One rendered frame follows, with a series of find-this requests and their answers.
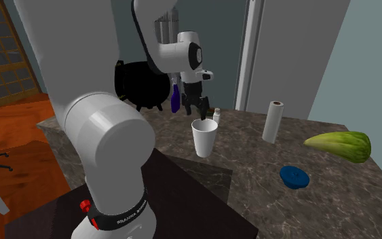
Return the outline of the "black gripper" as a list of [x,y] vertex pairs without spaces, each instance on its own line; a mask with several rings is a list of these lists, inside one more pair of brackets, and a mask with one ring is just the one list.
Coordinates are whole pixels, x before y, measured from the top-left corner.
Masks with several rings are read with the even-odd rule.
[[181,95],[181,100],[186,114],[191,115],[191,105],[195,105],[199,109],[200,119],[205,120],[210,104],[208,97],[202,96],[202,82],[184,83],[183,87],[184,92]]

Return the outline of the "white paper towel roll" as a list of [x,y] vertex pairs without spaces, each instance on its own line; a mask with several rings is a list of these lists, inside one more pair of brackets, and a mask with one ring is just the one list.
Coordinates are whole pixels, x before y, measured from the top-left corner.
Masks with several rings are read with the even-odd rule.
[[282,119],[284,111],[284,104],[280,101],[271,101],[268,111],[267,118],[265,120],[265,126],[263,130],[262,139],[268,143],[275,143],[276,136],[278,134],[278,129],[280,127],[280,122]]

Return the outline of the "black round pot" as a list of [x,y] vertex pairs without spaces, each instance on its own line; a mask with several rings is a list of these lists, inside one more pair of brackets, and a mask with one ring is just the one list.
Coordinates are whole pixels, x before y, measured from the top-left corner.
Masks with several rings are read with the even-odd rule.
[[168,74],[155,74],[147,61],[129,62],[118,60],[115,65],[115,92],[120,100],[128,99],[136,105],[136,110],[142,107],[163,110],[162,103],[170,95],[170,78]]

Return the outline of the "blue spray bottle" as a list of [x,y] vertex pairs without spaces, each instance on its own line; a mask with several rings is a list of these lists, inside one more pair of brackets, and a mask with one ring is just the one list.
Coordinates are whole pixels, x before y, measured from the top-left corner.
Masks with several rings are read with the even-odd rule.
[[177,78],[172,77],[173,93],[170,99],[171,111],[176,113],[180,109],[180,91],[178,89]]

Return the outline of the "dark robot stand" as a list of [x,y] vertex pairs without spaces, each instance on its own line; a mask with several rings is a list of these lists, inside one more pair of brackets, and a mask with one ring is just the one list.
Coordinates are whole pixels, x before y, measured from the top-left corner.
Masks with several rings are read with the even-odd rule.
[[[256,239],[257,227],[157,149],[142,175],[157,219],[153,239]],[[6,224],[5,239],[70,239],[90,197],[82,185]]]

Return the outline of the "wooden lattice window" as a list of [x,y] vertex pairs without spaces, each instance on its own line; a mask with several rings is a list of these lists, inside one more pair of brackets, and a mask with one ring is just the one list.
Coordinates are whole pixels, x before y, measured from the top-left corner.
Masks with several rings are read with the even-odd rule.
[[0,107],[40,92],[12,19],[0,0]]

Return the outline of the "blue round lid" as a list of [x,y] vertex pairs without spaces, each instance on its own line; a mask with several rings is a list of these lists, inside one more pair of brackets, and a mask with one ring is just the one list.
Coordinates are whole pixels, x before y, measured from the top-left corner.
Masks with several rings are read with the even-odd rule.
[[285,186],[291,189],[305,188],[309,185],[308,174],[295,166],[284,166],[280,170],[280,177]]

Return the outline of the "white cup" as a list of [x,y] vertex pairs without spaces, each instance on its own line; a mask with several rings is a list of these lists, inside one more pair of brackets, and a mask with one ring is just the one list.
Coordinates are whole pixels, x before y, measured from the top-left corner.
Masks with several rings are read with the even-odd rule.
[[191,128],[196,154],[201,158],[208,157],[212,153],[218,124],[209,118],[195,119]]

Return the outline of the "white refrigerator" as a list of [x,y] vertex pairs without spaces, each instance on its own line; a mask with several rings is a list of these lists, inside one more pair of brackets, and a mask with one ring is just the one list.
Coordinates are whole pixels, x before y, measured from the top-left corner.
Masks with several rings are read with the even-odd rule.
[[306,120],[351,0],[247,0],[235,109]]

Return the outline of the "green lettuce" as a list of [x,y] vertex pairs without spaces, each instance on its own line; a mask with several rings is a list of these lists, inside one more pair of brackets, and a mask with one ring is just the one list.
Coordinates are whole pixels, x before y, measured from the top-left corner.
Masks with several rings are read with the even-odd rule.
[[363,132],[327,132],[313,136],[303,144],[337,155],[352,163],[364,163],[371,154],[370,139]]

